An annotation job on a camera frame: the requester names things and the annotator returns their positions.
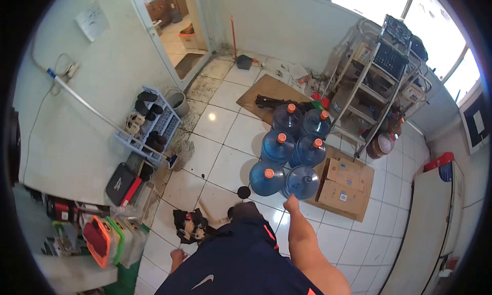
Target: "floor mat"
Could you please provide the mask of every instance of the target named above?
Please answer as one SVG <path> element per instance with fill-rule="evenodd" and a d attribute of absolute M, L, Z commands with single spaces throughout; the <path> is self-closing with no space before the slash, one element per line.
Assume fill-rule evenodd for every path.
<path fill-rule="evenodd" d="M 174 68 L 178 76 L 183 79 L 188 72 L 200 61 L 202 54 L 187 54 Z"/>

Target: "blue plastic shoe rack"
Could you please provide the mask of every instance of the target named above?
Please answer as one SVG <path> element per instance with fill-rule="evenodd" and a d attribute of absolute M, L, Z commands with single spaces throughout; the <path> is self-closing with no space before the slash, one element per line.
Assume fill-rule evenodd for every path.
<path fill-rule="evenodd" d="M 137 138 L 140 140 L 142 143 L 145 143 L 147 141 L 147 138 L 149 137 L 149 133 L 152 131 L 157 131 L 159 132 L 159 135 L 164 136 L 167 139 L 167 143 L 164 146 L 164 151 L 166 151 L 167 146 L 171 142 L 171 138 L 173 138 L 174 133 L 176 132 L 176 128 L 178 128 L 178 125 L 182 123 L 182 120 L 178 117 L 178 115 L 174 112 L 173 108 L 169 106 L 169 103 L 164 99 L 164 96 L 161 94 L 160 91 L 158 91 L 155 88 L 149 87 L 149 86 L 144 86 L 142 85 L 142 88 L 144 91 L 150 91 L 154 94 L 157 94 L 157 100 L 154 102 L 151 101 L 146 101 L 145 105 L 147 106 L 147 109 L 150 109 L 153 104 L 159 105 L 162 107 L 162 114 L 157 114 L 156 119 L 153 121 L 145 120 L 145 123 L 140 127 L 140 132 L 139 134 L 136 134 L 137 136 L 140 135 L 139 137 L 133 137 Z M 130 114 L 133 113 L 138 113 L 135 108 L 132 108 L 130 111 Z M 113 134 L 116 139 L 124 143 L 127 147 L 132 149 L 132 151 L 140 154 L 141 156 L 145 157 L 146 159 L 150 160 L 152 163 L 155 163 L 157 165 L 163 163 L 163 157 L 151 152 L 151 153 L 145 153 L 142 151 L 143 146 L 141 144 L 137 144 L 136 142 L 132 141 L 128 136 L 123 134 L 122 132 L 117 132 Z"/>

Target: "gray bucket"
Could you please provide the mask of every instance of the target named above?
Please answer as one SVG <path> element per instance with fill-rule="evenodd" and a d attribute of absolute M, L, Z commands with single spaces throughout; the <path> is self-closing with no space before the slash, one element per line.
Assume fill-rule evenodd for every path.
<path fill-rule="evenodd" d="M 183 118 L 189 112 L 186 95 L 178 89 L 170 89 L 164 96 L 169 105 L 174 109 L 178 117 Z"/>

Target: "orange bottle cap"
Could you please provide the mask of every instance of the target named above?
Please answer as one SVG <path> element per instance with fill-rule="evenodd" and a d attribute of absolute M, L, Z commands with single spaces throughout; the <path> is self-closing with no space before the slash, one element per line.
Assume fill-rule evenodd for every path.
<path fill-rule="evenodd" d="M 325 120 L 326 118 L 328 118 L 328 112 L 326 110 L 323 110 L 321 112 L 321 119 Z"/>
<path fill-rule="evenodd" d="M 289 106 L 287 106 L 287 111 L 290 114 L 293 113 L 295 110 L 296 110 L 296 106 L 294 104 L 289 104 Z"/>
<path fill-rule="evenodd" d="M 287 140 L 287 136 L 284 133 L 279 133 L 277 136 L 277 141 L 282 144 Z"/>
<path fill-rule="evenodd" d="M 320 138 L 316 138 L 316 140 L 314 140 L 314 147 L 315 148 L 319 148 L 323 145 L 323 140 L 321 140 Z"/>
<path fill-rule="evenodd" d="M 265 170 L 265 177 L 266 178 L 272 178 L 272 177 L 274 177 L 274 171 L 272 169 L 266 169 Z"/>

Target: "mop head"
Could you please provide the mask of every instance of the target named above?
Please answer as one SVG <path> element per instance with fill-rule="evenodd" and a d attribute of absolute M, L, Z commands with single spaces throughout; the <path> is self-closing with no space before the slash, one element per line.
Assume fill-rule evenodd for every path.
<path fill-rule="evenodd" d="M 173 149 L 173 154 L 177 157 L 174 163 L 171 163 L 169 167 L 175 171 L 183 169 L 186 162 L 193 156 L 194 152 L 195 145 L 193 144 L 193 141 L 182 140 L 181 143 L 177 144 Z"/>

